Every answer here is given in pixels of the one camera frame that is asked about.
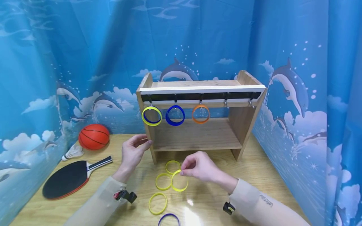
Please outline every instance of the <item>person's left hand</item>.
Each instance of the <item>person's left hand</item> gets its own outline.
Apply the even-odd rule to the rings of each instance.
[[[146,134],[138,134],[131,137],[122,145],[122,163],[113,178],[125,183],[136,166],[140,163],[143,153],[150,148],[151,140]]]

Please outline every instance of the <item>table tennis paddle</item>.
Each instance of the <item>table tennis paddle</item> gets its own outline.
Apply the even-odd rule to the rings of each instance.
[[[73,162],[55,172],[44,184],[43,196],[46,199],[62,199],[81,189],[89,180],[91,173],[101,166],[113,162],[107,157],[97,163],[87,161]]]

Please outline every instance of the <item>rubber ring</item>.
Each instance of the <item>rubber ring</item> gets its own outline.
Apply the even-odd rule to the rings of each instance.
[[[168,116],[168,114],[170,113],[170,111],[171,111],[173,108],[178,108],[178,109],[182,112],[182,115],[184,116],[184,118],[183,118],[180,122],[174,122],[174,121],[172,121],[172,120],[170,119],[170,117]],[[173,125],[173,126],[179,126],[179,125],[181,125],[181,124],[184,122],[184,120],[185,120],[185,112],[184,112],[184,110],[183,110],[179,105],[174,105],[174,106],[170,107],[170,108],[167,110],[165,118],[166,118],[166,121],[167,121],[168,124]]]
[[[160,115],[160,120],[158,120],[158,121],[149,121],[149,120],[146,118],[146,115],[145,115],[145,112],[146,112],[147,110],[149,110],[149,109],[155,110],[155,111]],[[157,126],[157,125],[159,125],[159,124],[161,123],[161,121],[162,121],[162,113],[161,113],[161,111],[160,111],[157,107],[155,107],[155,106],[148,106],[148,107],[146,107],[146,108],[142,111],[142,120],[143,120],[143,122],[144,122],[146,125],[149,125],[149,126]]]
[[[156,188],[157,188],[158,190],[165,191],[165,190],[167,190],[167,189],[169,189],[169,188],[171,187],[171,183],[170,183],[170,185],[167,186],[166,188],[160,188],[160,187],[157,185],[157,180],[158,180],[161,176],[168,176],[169,178],[171,178],[171,175],[163,173],[163,174],[160,174],[160,175],[158,175],[158,176],[156,177]]]
[[[194,113],[195,113],[196,109],[201,108],[201,107],[206,108],[206,110],[207,110],[208,113],[209,113],[208,116],[207,116],[207,119],[206,119],[205,121],[198,121],[198,120],[196,120],[195,117],[194,117]],[[209,108],[206,107],[206,105],[197,105],[197,106],[194,107],[194,109],[192,110],[192,119],[193,119],[197,124],[204,124],[204,123],[206,123],[206,122],[210,119],[210,110],[209,110]]]
[[[177,192],[183,192],[184,190],[186,190],[187,186],[189,186],[189,181],[187,181],[187,184],[186,184],[186,187],[182,188],[182,189],[178,189],[178,188],[175,188],[173,186],[173,177],[176,175],[176,174],[179,174],[181,172],[181,170],[177,170],[176,172],[173,173],[172,177],[171,177],[171,187],[172,189],[174,189],[175,191]]]
[[[170,163],[172,163],[172,162],[175,162],[175,163],[177,163],[178,164],[178,169],[180,170],[181,169],[181,164],[178,162],[178,161],[176,161],[176,160],[170,160],[170,161],[168,161],[167,163],[166,163],[166,165],[165,165],[165,169],[166,169],[166,172],[168,172],[169,174],[174,174],[175,172],[170,172],[170,171],[168,171],[168,169],[167,169],[167,166],[168,166],[168,164],[170,164]]]
[[[159,221],[158,226],[161,225],[161,221],[162,221],[165,217],[167,217],[167,216],[171,216],[171,217],[176,218],[176,220],[177,220],[177,222],[178,222],[178,226],[180,226],[180,220],[179,220],[178,217],[177,217],[175,214],[173,214],[173,213],[167,213],[167,214],[163,215],[163,216],[161,217],[160,221]]]
[[[152,201],[152,199],[153,199],[154,197],[156,197],[157,195],[162,195],[163,197],[165,197],[166,203],[165,203],[165,207],[164,207],[160,212],[157,212],[157,213],[156,213],[156,212],[153,212],[152,209],[151,209],[151,201]],[[152,195],[151,198],[150,198],[150,201],[148,202],[148,209],[150,210],[150,212],[151,212],[153,215],[160,215],[160,214],[162,214],[162,213],[165,211],[166,207],[167,207],[167,197],[165,196],[164,193],[161,193],[161,192],[158,192],[158,193]]]

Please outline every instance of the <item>basketball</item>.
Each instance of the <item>basketball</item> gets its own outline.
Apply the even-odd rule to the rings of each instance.
[[[78,136],[79,144],[88,150],[99,150],[109,142],[109,131],[101,124],[84,127]]]

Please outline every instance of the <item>paddle handle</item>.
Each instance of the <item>paddle handle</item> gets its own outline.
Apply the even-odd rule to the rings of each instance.
[[[112,157],[108,156],[107,158],[88,166],[88,171],[93,171],[93,170],[95,170],[101,166],[107,165],[108,163],[111,163],[111,162],[113,162]]]

